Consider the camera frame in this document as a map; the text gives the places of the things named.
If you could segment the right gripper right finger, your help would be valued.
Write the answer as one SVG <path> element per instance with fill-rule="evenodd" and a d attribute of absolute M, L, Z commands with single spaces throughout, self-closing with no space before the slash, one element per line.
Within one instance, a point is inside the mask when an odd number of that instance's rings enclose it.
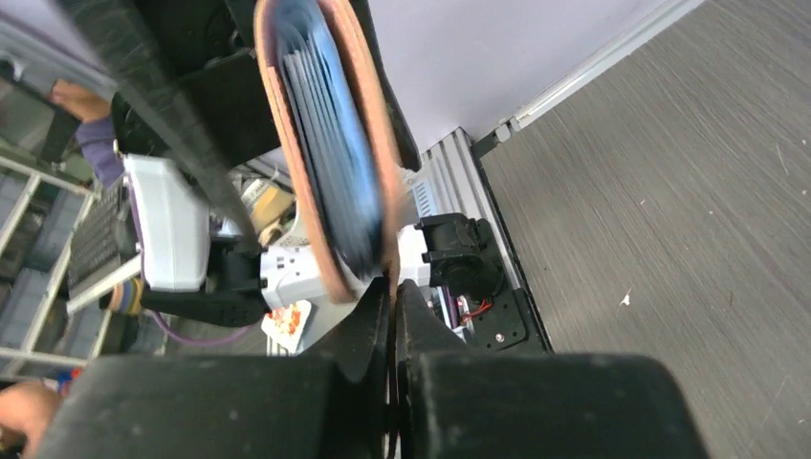
<path fill-rule="evenodd" d="M 479 351 L 396 301 L 405 458 L 704 458 L 676 380 L 641 355 Z"/>

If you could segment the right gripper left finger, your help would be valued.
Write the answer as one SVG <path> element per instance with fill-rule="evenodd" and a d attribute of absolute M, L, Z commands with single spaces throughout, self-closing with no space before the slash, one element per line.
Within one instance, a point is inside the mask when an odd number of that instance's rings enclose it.
<path fill-rule="evenodd" d="M 73 383 L 41 458 L 380 458 L 389 286 L 295 357 L 104 357 Z"/>

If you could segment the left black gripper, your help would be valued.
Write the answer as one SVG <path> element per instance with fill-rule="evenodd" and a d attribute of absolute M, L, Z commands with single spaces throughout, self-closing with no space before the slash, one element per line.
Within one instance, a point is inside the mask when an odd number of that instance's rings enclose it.
<path fill-rule="evenodd" d="M 241 230 L 238 248 L 260 252 L 226 166 L 280 145 L 258 66 L 239 32 L 254 3 L 138 1 L 139 11 L 130 1 L 56 4 L 97 53 L 121 96 L 167 144 L 173 161 Z"/>

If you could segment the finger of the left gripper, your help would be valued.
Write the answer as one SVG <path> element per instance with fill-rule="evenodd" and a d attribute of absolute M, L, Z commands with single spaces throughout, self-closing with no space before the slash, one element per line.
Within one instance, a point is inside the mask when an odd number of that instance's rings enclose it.
<path fill-rule="evenodd" d="M 404 168 L 418 172 L 421 169 L 420 151 L 417 148 L 405 115 L 387 78 L 369 1 L 351 0 L 351 7 L 359 20 L 374 61 L 375 69 L 381 83 L 385 106 L 400 151 L 401 163 Z"/>

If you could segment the tan leather card holder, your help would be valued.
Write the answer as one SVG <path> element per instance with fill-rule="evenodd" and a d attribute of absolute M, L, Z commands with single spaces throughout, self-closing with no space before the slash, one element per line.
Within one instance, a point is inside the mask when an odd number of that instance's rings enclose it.
<path fill-rule="evenodd" d="M 256 58 L 320 279 L 399 270 L 400 152 L 373 55 L 347 1 L 260 1 Z"/>

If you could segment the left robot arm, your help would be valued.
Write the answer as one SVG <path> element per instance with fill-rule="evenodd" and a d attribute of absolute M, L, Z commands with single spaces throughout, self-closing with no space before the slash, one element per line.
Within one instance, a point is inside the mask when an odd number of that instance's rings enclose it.
<path fill-rule="evenodd" d="M 242 327 L 273 309 L 428 283 L 400 227 L 412 145 L 365 1 L 62 1 L 116 84 L 142 306 Z M 265 249 L 230 175 L 279 150 L 308 242 Z"/>

